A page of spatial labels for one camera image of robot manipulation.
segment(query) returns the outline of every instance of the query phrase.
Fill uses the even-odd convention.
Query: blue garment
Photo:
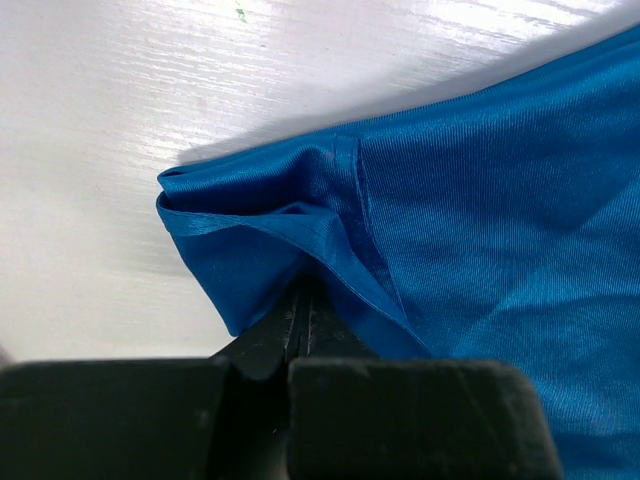
[[[523,370],[570,478],[640,478],[640,27],[159,180],[160,216],[233,335],[315,272],[383,356]]]

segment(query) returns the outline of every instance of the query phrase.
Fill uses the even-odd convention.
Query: ribbed fabric texture
[[[569,478],[640,478],[640,27],[160,183],[233,335],[313,272],[382,356],[522,369]]]

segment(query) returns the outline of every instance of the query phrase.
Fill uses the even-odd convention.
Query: black object
[[[3,480],[561,477],[517,370],[377,359],[309,280],[211,359],[0,373]]]

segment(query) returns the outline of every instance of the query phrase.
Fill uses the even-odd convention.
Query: white wooden surface
[[[192,162],[495,83],[638,0],[0,0],[0,349],[228,342],[154,208]]]

